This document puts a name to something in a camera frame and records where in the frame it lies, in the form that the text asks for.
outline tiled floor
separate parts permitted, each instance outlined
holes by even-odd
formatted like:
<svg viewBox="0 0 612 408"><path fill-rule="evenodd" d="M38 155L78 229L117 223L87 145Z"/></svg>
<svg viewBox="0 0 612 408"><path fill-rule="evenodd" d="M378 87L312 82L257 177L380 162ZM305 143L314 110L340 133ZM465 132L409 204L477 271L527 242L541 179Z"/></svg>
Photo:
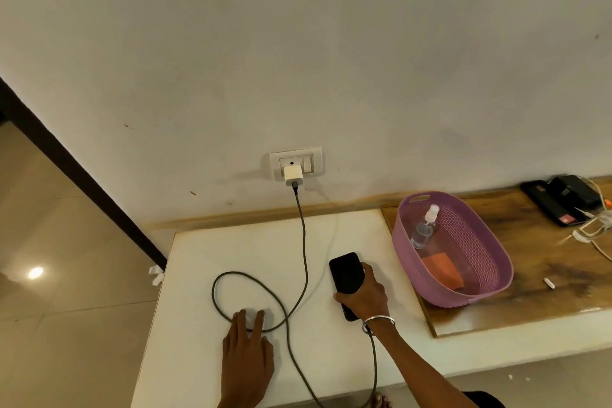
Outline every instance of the tiled floor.
<svg viewBox="0 0 612 408"><path fill-rule="evenodd" d="M0 232L0 406L128 407L159 291L153 262L11 123Z"/></svg>

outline plastic basket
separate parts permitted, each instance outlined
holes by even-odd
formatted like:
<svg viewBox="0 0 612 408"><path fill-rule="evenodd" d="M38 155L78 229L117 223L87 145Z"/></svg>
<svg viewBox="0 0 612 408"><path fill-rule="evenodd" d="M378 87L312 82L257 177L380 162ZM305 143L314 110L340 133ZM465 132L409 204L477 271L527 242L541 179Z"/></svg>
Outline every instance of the plastic basket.
<svg viewBox="0 0 612 408"><path fill-rule="evenodd" d="M430 205L440 207L436 229L424 249L410 242L412 229ZM402 200L393 230L393 245L414 289L444 308L474 303L507 288L514 269L506 250L478 215L462 200L443 192L425 192ZM464 287L451 290L438 282L421 258L444 252L461 275Z"/></svg>

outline orange cloth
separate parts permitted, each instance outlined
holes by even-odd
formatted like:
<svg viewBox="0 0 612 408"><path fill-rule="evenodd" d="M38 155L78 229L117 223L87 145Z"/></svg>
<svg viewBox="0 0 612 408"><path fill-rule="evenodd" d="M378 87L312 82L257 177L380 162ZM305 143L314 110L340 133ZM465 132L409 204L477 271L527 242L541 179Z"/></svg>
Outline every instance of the orange cloth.
<svg viewBox="0 0 612 408"><path fill-rule="evenodd" d="M459 274L459 271L457 271L446 253L436 253L422 260L425 268L440 284L451 290L463 288L464 284L461 274Z"/></svg>

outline silver bracelet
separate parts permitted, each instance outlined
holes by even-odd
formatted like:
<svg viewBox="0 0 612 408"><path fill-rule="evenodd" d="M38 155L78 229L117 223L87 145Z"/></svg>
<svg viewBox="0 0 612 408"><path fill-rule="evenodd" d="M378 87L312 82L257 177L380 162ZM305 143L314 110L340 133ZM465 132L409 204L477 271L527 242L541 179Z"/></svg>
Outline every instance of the silver bracelet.
<svg viewBox="0 0 612 408"><path fill-rule="evenodd" d="M386 316L386 315L384 315L384 314L377 314L377 315L372 316L372 317L370 317L370 318L366 319L365 321L363 321L363 324L361 325L361 330L362 330L363 332L365 332L367 335L371 336L371 335L372 335L372 333L367 331L367 330L369 330L370 328L366 326L366 323L367 323L368 321L371 321L372 319L378 319L378 318L385 318L385 319L388 319L388 320L389 320L389 321L391 321L391 322L393 323L393 325L395 326L395 319L391 318L390 316Z"/></svg>

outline wall outlet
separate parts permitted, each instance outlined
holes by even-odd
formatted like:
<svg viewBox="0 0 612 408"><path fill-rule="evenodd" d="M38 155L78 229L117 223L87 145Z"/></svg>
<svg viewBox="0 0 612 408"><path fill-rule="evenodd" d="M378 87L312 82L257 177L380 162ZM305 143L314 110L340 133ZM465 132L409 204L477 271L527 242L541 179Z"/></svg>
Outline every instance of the wall outlet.
<svg viewBox="0 0 612 408"><path fill-rule="evenodd" d="M324 173L323 150L320 147L313 147L270 154L270 166L274 180L283 181L285 176L283 168L290 165L300 165L305 177L319 176Z"/></svg>

